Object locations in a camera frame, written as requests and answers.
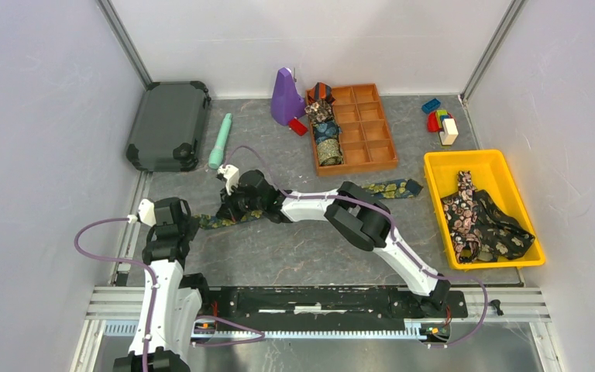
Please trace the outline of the orange wooden compartment tray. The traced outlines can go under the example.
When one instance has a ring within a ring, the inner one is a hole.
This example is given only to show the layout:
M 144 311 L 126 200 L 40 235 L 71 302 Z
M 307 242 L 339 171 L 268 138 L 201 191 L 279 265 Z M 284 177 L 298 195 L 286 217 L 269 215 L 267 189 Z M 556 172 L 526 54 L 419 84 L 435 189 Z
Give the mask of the orange wooden compartment tray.
M 354 84 L 331 89 L 334 122 L 341 128 L 341 164 L 322 165 L 317 145 L 311 142 L 315 173 L 335 176 L 393 170 L 398 155 L 375 84 Z

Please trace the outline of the orange navy striped rolled tie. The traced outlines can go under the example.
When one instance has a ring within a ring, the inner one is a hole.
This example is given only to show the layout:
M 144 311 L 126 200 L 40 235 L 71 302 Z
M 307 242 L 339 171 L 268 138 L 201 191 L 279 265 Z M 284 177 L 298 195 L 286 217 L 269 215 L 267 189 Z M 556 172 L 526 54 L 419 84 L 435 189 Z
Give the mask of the orange navy striped rolled tie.
M 335 101 L 335 98 L 332 95 L 332 88 L 329 85 L 323 82 L 318 82 L 309 91 L 309 100 L 311 103 L 321 100 L 332 104 Z

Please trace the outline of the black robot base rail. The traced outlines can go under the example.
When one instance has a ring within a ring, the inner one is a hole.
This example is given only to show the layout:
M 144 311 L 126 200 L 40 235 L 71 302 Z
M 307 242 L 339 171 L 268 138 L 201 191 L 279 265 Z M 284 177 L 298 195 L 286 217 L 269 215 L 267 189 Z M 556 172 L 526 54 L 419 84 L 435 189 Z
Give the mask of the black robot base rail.
M 398 331 L 404 320 L 468 315 L 464 294 L 450 291 L 440 309 L 401 286 L 211 288 L 200 313 L 259 331 Z

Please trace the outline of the purple metronome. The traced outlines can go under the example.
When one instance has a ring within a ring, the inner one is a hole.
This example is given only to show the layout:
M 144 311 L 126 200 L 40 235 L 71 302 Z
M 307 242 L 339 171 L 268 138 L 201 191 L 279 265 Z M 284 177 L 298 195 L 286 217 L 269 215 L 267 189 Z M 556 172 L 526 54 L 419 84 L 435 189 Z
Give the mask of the purple metronome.
M 293 119 L 305 115 L 305 100 L 300 96 L 289 68 L 277 71 L 273 94 L 270 102 L 270 114 L 281 126 L 288 126 Z

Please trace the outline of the colourful toy block stack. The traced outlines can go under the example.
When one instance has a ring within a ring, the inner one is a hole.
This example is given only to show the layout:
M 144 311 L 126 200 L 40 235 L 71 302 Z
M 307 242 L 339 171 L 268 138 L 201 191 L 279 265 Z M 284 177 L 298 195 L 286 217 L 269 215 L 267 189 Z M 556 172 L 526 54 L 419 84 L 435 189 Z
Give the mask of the colourful toy block stack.
M 426 128 L 430 133 L 437 133 L 443 130 L 443 120 L 453 119 L 453 116 L 445 109 L 437 109 L 428 114 Z

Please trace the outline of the mint green flashlight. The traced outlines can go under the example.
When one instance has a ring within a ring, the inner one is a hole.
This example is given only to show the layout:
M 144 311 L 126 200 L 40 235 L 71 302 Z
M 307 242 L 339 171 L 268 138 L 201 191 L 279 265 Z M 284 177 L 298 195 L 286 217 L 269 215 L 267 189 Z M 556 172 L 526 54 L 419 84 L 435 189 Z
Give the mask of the mint green flashlight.
M 208 157 L 208 166 L 211 169 L 217 170 L 223 162 L 225 146 L 229 137 L 229 131 L 232 125 L 232 114 L 227 113 L 222 120 L 215 144 Z

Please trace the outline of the brown floral rolled tie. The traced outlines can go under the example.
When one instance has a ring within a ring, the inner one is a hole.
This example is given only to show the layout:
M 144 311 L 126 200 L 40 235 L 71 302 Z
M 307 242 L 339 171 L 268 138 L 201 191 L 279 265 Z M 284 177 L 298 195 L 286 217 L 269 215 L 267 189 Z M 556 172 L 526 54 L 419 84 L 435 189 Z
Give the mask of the brown floral rolled tie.
M 334 119 L 332 104 L 324 99 L 319 99 L 305 107 L 305 113 L 312 125 L 330 122 Z

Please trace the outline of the pink floral dark tie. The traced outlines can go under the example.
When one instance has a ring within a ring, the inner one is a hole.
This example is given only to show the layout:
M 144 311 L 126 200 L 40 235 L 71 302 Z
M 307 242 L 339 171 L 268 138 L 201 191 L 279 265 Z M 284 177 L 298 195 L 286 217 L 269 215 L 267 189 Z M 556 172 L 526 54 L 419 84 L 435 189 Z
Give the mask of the pink floral dark tie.
M 480 255 L 481 232 L 479 207 L 474 199 L 476 187 L 471 172 L 457 174 L 457 192 L 441 199 L 455 257 L 460 264 L 470 264 Z

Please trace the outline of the white toy block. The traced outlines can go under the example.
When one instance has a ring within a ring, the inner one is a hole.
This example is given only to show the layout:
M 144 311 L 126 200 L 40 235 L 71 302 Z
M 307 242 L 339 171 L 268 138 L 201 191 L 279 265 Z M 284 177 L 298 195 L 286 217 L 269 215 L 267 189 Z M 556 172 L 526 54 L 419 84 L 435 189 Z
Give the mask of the white toy block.
M 452 118 L 442 120 L 442 130 L 439 132 L 440 143 L 443 146 L 451 146 L 459 135 L 456 121 Z

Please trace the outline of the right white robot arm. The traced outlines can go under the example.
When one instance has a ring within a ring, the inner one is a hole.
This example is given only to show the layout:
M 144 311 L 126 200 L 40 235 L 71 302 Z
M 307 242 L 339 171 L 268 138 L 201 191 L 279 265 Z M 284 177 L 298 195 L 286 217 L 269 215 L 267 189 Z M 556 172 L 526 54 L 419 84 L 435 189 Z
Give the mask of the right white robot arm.
M 422 314 L 436 316 L 447 307 L 450 282 L 404 241 L 388 207 L 359 185 L 345 181 L 320 193 L 286 191 L 260 170 L 241 173 L 232 165 L 221 166 L 217 177 L 225 184 L 218 218 L 238 222 L 259 212 L 276 224 L 327 222 L 354 247 L 382 258 L 416 295 Z

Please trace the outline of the olive gold rolled tie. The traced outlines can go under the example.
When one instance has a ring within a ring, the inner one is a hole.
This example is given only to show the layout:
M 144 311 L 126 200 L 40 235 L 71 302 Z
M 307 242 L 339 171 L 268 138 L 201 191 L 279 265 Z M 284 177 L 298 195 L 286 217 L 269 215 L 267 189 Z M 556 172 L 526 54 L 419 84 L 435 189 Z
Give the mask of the olive gold rolled tie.
M 339 141 L 334 138 L 317 143 L 316 155 L 320 167 L 340 165 L 344 162 Z

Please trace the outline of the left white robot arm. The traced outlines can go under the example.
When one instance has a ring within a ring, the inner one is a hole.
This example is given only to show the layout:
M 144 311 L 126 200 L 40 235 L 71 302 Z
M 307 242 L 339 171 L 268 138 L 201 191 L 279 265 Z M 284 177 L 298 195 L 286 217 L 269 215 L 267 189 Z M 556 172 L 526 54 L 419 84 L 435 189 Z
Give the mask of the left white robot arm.
M 114 371 L 188 371 L 187 352 L 197 316 L 212 307 L 205 277 L 186 275 L 185 261 L 199 225 L 187 201 L 143 199 L 137 220 L 150 227 L 142 258 L 146 287 L 138 327 Z

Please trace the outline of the blue patterned rolled tie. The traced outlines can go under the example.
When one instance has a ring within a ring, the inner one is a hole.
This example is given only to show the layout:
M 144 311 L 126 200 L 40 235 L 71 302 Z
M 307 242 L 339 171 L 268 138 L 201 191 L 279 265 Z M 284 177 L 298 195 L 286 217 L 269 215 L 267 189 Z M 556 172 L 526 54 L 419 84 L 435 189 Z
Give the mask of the blue patterned rolled tie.
M 319 122 L 312 125 L 316 145 L 326 140 L 339 140 L 340 127 L 334 120 Z

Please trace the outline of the yellow plastic bin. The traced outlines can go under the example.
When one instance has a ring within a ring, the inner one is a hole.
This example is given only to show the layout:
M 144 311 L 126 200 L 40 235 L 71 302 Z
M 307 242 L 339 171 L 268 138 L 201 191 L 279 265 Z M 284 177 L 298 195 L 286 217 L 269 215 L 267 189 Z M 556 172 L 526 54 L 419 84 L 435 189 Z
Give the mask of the yellow plastic bin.
M 455 257 L 441 198 L 452 195 L 458 190 L 457 174 L 460 171 L 469 171 L 473 184 L 480 190 L 487 191 L 502 212 L 515 218 L 529 233 L 535 232 L 504 155 L 499 150 L 430 152 L 424 155 L 424 162 L 425 179 L 442 234 L 445 256 L 451 268 L 457 270 L 522 268 L 541 266 L 546 262 L 539 242 L 534 242 L 523 257 L 515 260 L 499 258 L 496 262 L 460 263 Z

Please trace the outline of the navy yellow floral tie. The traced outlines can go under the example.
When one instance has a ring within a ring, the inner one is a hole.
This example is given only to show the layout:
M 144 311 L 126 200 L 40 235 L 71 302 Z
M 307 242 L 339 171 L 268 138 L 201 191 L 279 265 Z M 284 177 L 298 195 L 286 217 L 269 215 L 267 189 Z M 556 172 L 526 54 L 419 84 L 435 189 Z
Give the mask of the navy yellow floral tie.
M 409 179 L 397 179 L 392 181 L 381 181 L 377 183 L 367 184 L 362 186 L 367 193 L 378 199 L 401 199 L 401 198 L 415 198 L 418 196 L 423 186 L 417 181 Z M 252 222 L 261 219 L 261 211 L 247 212 L 242 217 L 231 220 L 216 215 L 197 214 L 193 216 L 198 222 L 201 229 L 220 229 L 229 226 L 235 226 L 247 222 Z

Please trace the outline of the red block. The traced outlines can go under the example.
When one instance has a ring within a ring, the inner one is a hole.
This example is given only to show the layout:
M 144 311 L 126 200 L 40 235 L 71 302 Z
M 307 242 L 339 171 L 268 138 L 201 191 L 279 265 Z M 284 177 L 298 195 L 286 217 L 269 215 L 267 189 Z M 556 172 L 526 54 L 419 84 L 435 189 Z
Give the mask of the red block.
M 289 128 L 299 136 L 303 136 L 308 132 L 308 128 L 298 119 L 293 118 L 288 123 Z

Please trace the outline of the dark green hard case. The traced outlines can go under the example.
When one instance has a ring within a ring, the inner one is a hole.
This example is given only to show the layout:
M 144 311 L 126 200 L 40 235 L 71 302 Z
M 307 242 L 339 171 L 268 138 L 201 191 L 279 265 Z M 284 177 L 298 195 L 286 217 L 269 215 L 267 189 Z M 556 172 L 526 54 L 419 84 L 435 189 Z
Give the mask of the dark green hard case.
M 201 81 L 149 84 L 127 140 L 126 159 L 138 171 L 194 170 L 211 100 Z

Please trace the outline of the blue toy brick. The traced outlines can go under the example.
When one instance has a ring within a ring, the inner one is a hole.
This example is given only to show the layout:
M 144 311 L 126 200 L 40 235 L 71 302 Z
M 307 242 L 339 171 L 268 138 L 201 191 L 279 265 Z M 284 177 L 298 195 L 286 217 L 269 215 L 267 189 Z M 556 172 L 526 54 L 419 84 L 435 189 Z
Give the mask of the blue toy brick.
M 431 114 L 432 112 L 436 111 L 441 107 L 441 102 L 437 98 L 430 99 L 425 104 L 421 106 L 421 110 L 426 115 Z

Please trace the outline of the black gold floral tie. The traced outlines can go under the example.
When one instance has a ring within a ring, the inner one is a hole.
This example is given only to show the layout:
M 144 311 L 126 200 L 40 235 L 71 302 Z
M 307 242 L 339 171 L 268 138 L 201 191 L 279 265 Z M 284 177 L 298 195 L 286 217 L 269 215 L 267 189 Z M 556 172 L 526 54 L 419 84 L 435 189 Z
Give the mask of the black gold floral tie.
M 477 259 L 497 262 L 499 258 L 516 260 L 523 257 L 535 242 L 535 235 L 502 212 L 487 191 L 475 191 L 473 200 L 477 217 L 473 233 L 479 240 L 480 250 Z

